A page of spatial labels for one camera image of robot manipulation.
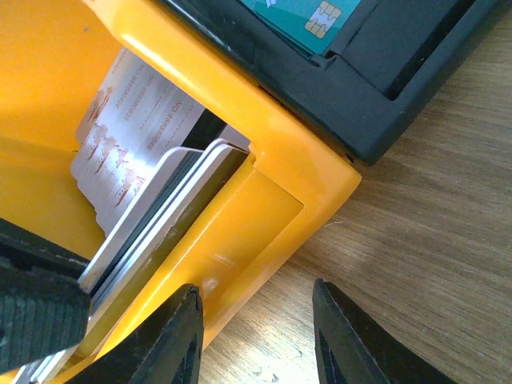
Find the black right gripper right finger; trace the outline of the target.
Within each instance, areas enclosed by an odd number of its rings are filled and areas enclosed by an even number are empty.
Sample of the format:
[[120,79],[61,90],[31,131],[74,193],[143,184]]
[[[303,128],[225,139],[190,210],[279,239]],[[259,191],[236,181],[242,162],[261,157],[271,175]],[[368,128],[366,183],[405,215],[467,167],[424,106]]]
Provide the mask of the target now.
[[452,383],[406,348],[332,282],[312,294],[320,383]]

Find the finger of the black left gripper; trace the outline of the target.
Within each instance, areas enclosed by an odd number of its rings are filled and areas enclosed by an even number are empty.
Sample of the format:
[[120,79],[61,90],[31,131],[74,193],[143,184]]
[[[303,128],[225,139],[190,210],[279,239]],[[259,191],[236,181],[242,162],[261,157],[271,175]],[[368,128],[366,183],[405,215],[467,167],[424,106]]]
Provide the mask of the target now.
[[87,259],[7,220],[1,221],[1,368],[79,344],[90,296],[78,278]]

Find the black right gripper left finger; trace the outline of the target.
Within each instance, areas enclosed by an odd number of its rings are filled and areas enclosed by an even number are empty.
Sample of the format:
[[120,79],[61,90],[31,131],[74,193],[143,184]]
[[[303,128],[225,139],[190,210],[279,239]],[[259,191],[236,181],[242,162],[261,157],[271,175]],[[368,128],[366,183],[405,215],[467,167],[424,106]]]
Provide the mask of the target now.
[[199,288],[179,287],[141,325],[70,383],[197,383],[204,336]]

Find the yellow bin with white cards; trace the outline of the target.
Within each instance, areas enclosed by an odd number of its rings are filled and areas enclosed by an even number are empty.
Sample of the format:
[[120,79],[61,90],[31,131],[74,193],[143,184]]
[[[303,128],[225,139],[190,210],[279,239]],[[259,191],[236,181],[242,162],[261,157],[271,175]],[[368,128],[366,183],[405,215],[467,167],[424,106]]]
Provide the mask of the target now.
[[184,283],[205,340],[342,206],[360,174],[154,1],[1,4],[1,216],[89,257],[102,240],[70,173],[75,130],[122,46],[250,140],[250,155],[127,308],[100,358]]

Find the black bin with teal cards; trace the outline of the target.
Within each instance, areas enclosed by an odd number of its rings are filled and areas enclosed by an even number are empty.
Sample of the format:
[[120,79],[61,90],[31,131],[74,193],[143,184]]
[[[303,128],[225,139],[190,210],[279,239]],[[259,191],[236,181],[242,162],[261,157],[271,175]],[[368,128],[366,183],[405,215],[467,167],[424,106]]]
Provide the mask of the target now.
[[169,1],[325,143],[371,166],[496,22],[508,1],[360,1],[323,54],[310,54],[242,1]]

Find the stack of white cards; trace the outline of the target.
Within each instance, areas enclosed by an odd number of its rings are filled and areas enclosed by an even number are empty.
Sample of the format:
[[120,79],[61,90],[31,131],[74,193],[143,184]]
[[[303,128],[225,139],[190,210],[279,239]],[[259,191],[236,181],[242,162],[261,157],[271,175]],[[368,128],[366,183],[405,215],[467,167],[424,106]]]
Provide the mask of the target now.
[[134,330],[169,254],[249,155],[249,140],[128,49],[83,116],[70,172],[106,238],[80,273],[86,328],[70,347],[21,368],[17,383],[74,378]]

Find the stack of teal cards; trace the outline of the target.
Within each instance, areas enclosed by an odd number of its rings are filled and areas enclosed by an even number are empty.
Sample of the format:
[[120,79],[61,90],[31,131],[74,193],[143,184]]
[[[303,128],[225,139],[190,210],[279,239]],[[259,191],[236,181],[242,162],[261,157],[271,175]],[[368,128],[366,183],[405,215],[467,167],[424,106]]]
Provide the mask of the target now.
[[256,16],[310,54],[323,54],[359,0],[242,0]]

